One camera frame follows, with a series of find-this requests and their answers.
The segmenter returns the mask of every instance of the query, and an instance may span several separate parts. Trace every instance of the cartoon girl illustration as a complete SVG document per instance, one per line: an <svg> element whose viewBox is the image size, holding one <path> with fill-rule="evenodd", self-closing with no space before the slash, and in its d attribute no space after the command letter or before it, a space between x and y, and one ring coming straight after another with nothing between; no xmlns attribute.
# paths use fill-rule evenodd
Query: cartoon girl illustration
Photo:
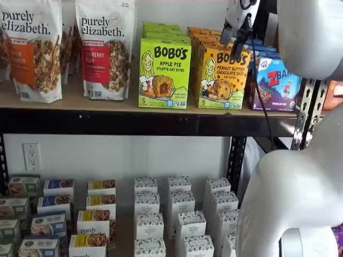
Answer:
<svg viewBox="0 0 343 257"><path fill-rule="evenodd" d="M215 68L215 60L211 56L206 60L204 68L203 68L202 85L201 85L202 92L206 91L209 86L213 86L213 83L215 81L214 68Z"/></svg>
<svg viewBox="0 0 343 257"><path fill-rule="evenodd" d="M139 86L145 95L155 96L152 90L152 79L154 78L154 58L150 51L145 51L140 64Z"/></svg>

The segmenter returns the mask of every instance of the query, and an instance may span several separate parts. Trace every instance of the bobo's apple pie box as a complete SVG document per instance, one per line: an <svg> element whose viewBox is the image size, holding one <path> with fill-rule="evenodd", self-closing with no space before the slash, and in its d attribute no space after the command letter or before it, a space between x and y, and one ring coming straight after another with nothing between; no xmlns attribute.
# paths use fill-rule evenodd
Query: bobo's apple pie box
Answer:
<svg viewBox="0 0 343 257"><path fill-rule="evenodd" d="M140 40L138 106L186 109L191 44Z"/></svg>

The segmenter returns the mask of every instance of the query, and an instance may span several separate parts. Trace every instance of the purely elizabeth granola bag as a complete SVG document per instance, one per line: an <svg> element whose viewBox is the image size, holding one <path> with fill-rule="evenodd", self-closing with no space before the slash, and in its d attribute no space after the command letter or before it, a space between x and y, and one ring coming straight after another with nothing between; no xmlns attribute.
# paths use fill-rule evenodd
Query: purely elizabeth granola bag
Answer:
<svg viewBox="0 0 343 257"><path fill-rule="evenodd" d="M85 96L128 98L134 0L76 0Z"/></svg>
<svg viewBox="0 0 343 257"><path fill-rule="evenodd" d="M0 0L1 28L20 99L62 99L61 0Z"/></svg>

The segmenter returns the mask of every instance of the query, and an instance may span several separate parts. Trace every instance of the yellow product box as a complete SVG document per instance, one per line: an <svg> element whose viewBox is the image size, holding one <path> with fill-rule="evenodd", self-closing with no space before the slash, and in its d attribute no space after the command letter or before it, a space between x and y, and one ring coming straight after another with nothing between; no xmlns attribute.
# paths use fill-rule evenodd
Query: yellow product box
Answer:
<svg viewBox="0 0 343 257"><path fill-rule="evenodd" d="M239 62L230 59L231 47L202 45L198 57L195 98L199 108L242 108L250 51Z"/></svg>

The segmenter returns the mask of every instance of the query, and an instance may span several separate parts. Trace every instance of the bobo's oat bites box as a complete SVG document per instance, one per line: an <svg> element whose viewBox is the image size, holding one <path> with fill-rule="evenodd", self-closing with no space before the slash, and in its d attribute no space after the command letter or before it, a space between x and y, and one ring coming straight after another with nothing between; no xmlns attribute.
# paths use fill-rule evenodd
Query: bobo's oat bites box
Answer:
<svg viewBox="0 0 343 257"><path fill-rule="evenodd" d="M257 66L257 85L266 110L294 111L302 78L291 74L282 60L260 57ZM252 78L247 97L252 110L262 110Z"/></svg>
<svg viewBox="0 0 343 257"><path fill-rule="evenodd" d="M240 110L244 97L250 51L239 62L230 59L231 47L201 46L195 98L199 108Z"/></svg>
<svg viewBox="0 0 343 257"><path fill-rule="evenodd" d="M191 45L141 39L138 106L186 109Z"/></svg>

